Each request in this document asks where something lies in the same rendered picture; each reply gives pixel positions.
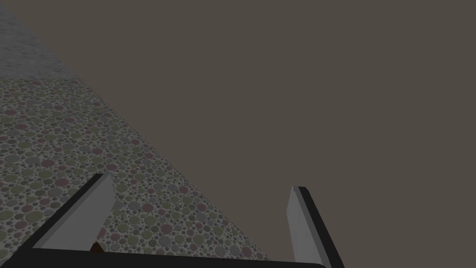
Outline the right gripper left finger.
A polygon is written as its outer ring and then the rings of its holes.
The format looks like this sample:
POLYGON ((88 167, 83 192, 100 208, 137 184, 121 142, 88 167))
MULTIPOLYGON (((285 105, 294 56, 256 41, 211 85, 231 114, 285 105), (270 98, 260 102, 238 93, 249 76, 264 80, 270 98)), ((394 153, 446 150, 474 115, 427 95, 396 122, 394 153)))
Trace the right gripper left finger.
POLYGON ((114 204, 111 175, 95 174, 21 245, 21 249, 88 251, 114 204))

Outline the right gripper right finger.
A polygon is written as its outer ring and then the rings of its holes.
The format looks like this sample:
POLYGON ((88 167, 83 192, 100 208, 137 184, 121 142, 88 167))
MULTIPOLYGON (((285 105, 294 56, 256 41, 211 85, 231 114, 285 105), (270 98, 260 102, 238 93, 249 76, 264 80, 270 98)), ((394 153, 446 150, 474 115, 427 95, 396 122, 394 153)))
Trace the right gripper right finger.
POLYGON ((312 263, 315 268, 345 268, 307 188, 291 188, 286 212, 295 262, 312 263))

